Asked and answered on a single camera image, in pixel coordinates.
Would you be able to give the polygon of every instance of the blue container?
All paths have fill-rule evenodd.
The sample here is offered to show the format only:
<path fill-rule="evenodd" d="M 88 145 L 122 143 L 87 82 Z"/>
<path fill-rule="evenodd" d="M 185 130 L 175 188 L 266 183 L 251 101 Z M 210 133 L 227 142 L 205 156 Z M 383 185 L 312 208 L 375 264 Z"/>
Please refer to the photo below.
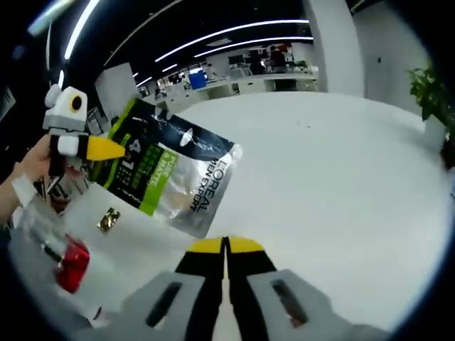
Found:
<path fill-rule="evenodd" d="M 189 78 L 190 78 L 190 84 L 191 84 L 191 87 L 193 88 L 193 90 L 200 89 L 207 85 L 203 71 L 193 73 L 192 75 L 189 75 Z"/>

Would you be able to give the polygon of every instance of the green leaves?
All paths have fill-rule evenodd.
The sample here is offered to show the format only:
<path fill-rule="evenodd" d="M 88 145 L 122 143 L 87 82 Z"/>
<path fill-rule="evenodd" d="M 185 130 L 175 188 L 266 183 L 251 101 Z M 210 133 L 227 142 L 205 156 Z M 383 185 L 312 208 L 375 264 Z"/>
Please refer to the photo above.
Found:
<path fill-rule="evenodd" d="M 434 115 L 445 126 L 453 126 L 454 113 L 449 104 L 449 93 L 437 77 L 433 65 L 429 63 L 427 69 L 415 68 L 408 74 L 411 78 L 409 93 L 416 97 L 417 104 L 422 108 L 422 119 L 425 121 Z"/>

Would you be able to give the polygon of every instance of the human hand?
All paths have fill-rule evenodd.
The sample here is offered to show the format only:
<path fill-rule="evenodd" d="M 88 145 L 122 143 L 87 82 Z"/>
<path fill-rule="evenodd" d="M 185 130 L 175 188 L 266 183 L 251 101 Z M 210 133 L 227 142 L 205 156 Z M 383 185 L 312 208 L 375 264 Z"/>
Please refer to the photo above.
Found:
<path fill-rule="evenodd" d="M 31 181 L 47 176 L 50 166 L 50 135 L 43 136 L 40 141 L 25 155 L 20 163 L 14 166 L 13 175 L 19 177 L 26 174 Z M 66 171 L 72 176 L 80 172 L 65 164 Z"/>

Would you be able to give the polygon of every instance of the foil pouch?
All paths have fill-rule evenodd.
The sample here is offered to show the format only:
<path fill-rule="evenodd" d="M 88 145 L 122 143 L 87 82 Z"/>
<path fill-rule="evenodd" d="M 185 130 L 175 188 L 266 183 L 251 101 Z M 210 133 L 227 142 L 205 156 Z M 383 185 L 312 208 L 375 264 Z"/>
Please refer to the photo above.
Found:
<path fill-rule="evenodd" d="M 125 157 L 96 163 L 92 180 L 130 205 L 204 238 L 240 145 L 152 104 L 132 99 L 109 137 Z"/>

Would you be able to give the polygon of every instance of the red object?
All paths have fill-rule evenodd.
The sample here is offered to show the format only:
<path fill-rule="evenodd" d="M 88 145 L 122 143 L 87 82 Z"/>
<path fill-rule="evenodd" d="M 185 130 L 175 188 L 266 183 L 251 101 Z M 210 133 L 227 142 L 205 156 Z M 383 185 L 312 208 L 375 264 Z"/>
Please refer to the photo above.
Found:
<path fill-rule="evenodd" d="M 65 256 L 57 270 L 57 283 L 69 293 L 75 293 L 82 282 L 90 261 L 90 253 L 80 240 L 71 236 L 68 238 L 68 247 Z"/>

